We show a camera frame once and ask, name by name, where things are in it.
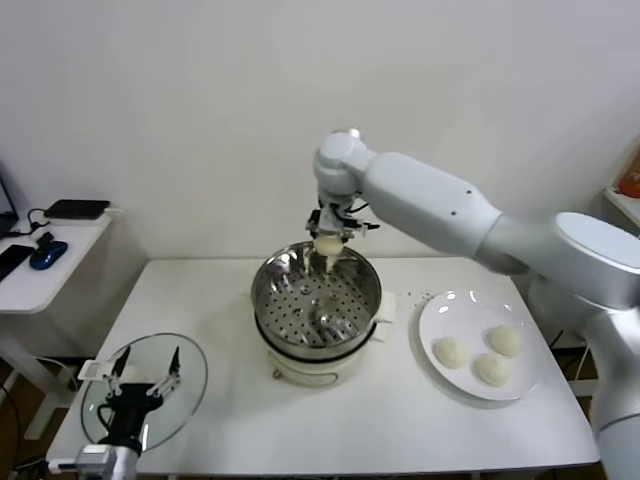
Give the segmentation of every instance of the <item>table leg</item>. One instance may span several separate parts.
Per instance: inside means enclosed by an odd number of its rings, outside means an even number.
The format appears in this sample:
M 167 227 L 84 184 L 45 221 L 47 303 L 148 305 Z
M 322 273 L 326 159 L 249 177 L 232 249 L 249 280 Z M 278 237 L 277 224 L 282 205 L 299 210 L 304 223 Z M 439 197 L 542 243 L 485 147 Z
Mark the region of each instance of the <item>table leg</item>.
M 35 358 L 31 358 L 30 355 L 29 351 L 7 332 L 0 334 L 0 357 L 46 394 L 38 412 L 25 432 L 26 439 L 36 440 L 42 435 L 53 412 L 57 408 L 71 405 L 74 393 L 69 391 L 65 383 L 56 378 Z M 68 377 L 65 370 L 60 372 L 60 377 Z

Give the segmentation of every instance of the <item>computer mouse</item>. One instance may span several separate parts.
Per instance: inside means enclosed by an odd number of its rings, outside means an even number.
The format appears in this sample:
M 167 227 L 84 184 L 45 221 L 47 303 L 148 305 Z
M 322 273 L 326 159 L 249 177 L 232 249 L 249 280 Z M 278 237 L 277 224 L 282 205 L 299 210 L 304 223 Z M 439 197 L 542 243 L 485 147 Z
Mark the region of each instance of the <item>computer mouse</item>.
M 29 266 L 34 270 L 46 270 L 67 251 L 69 244 L 54 240 L 49 242 L 31 254 Z

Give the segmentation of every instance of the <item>white table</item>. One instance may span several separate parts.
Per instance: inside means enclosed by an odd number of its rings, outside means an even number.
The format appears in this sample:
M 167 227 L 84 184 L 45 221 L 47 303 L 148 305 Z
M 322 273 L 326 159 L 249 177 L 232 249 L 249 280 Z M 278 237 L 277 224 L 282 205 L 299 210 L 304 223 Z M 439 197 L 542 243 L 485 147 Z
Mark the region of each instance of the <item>white table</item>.
M 544 345 L 540 383 L 508 405 L 454 394 L 411 348 L 411 313 L 425 292 L 493 292 L 533 322 L 508 278 L 458 258 L 372 260 L 383 288 L 397 293 L 396 322 L 386 343 L 366 347 L 353 378 L 313 389 L 271 376 L 247 295 L 260 263 L 155 260 L 140 277 L 99 358 L 140 336 L 172 331 L 195 339 L 210 368 L 194 418 L 142 455 L 141 474 L 395 474 L 598 461 L 587 419 Z M 541 335 L 537 341 L 544 342 Z M 171 352 L 157 355 L 168 362 Z M 74 400 L 49 460 L 74 458 L 86 443 L 81 400 Z
M 4 278 L 0 282 L 0 315 L 29 315 L 41 312 L 49 306 L 110 221 L 111 218 L 105 214 L 96 221 L 47 227 L 57 240 L 67 242 L 69 249 L 47 270 L 33 270 L 28 260 L 25 260 Z M 26 220 L 16 226 L 20 231 L 28 231 L 28 228 Z M 36 242 L 28 236 L 6 238 L 0 240 L 0 253 L 14 244 L 37 248 Z M 21 374 L 47 394 L 25 432 L 26 439 L 37 439 L 40 438 L 55 409 L 70 405 L 73 393 L 36 359 L 31 358 L 31 353 L 2 327 L 0 321 L 0 357 L 14 369 L 12 376 L 5 382 L 5 388 L 9 389 L 17 375 Z

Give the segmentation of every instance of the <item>robotic arm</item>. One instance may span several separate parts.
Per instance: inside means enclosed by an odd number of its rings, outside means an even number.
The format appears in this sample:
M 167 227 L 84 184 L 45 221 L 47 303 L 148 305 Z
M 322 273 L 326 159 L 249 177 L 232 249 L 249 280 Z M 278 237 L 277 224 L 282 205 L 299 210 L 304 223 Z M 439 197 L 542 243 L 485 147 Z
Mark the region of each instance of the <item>robotic arm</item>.
M 640 459 L 629 436 L 640 438 L 640 241 L 579 213 L 510 218 L 459 178 L 369 150 L 355 129 L 329 135 L 313 168 L 320 209 L 307 229 L 314 238 L 346 242 L 371 229 L 352 216 L 361 198 L 378 218 L 436 250 L 497 273 L 538 274 L 530 308 L 586 338 L 596 360 L 591 417 L 610 478 L 635 478 Z

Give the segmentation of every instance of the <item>floor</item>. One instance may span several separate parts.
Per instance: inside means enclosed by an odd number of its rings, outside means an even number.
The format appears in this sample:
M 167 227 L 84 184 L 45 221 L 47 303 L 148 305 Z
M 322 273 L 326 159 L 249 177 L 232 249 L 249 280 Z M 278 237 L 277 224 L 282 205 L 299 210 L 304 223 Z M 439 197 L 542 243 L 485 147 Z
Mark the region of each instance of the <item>floor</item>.
M 554 352 L 556 360 L 560 367 L 565 370 L 567 379 L 573 380 L 578 368 L 578 363 L 581 357 L 580 351 L 571 352 Z M 56 367 L 47 366 L 56 371 Z M 10 374 L 10 367 L 0 360 L 0 384 L 4 383 L 8 375 Z M 590 356 L 587 356 L 585 364 L 582 368 L 580 379 L 596 378 L 595 366 Z M 19 412 L 20 423 L 22 428 L 25 429 L 31 418 L 38 409 L 40 402 L 43 400 L 43 395 L 33 385 L 31 385 L 26 379 L 20 377 L 14 386 L 11 388 L 11 396 L 15 399 Z M 580 405 L 588 411 L 590 399 L 579 399 Z M 23 462 L 26 459 L 42 456 L 46 453 L 49 445 L 53 441 L 53 438 L 58 430 L 62 420 L 64 419 L 66 410 L 58 410 L 53 420 L 50 422 L 47 430 L 40 440 L 27 441 L 23 440 L 20 444 L 20 458 L 19 462 Z M 4 401 L 0 406 L 0 479 L 5 479 L 7 474 L 12 468 L 15 449 L 16 449 L 16 427 L 15 427 L 14 412 L 8 401 Z M 495 474 L 484 473 L 483 479 L 492 478 Z M 18 480 L 23 480 L 26 475 L 23 475 Z M 51 480 L 75 480 L 75 476 L 72 474 L 65 474 L 59 476 L 53 476 L 47 474 L 46 478 Z M 153 477 L 139 477 L 147 480 L 152 480 Z M 404 477 L 404 479 L 417 480 L 468 480 L 470 475 L 412 475 Z M 539 480 L 605 480 L 606 477 L 600 464 L 589 465 L 585 467 L 574 467 L 557 469 L 554 471 L 545 472 L 543 475 L 537 477 Z

